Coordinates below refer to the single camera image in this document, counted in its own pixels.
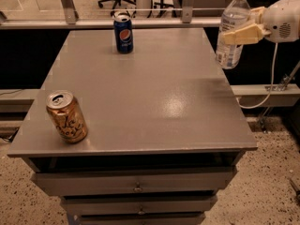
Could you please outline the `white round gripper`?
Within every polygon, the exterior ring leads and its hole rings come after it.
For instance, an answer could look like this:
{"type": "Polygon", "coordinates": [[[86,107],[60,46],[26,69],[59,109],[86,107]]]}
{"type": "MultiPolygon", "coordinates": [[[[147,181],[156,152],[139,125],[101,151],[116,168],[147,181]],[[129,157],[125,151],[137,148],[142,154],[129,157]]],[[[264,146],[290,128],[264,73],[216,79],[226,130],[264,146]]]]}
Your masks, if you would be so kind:
{"type": "Polygon", "coordinates": [[[223,32],[224,43],[256,44],[263,38],[274,43],[294,42],[299,39],[300,0],[279,0],[268,8],[255,7],[249,20],[253,24],[223,32]]]}

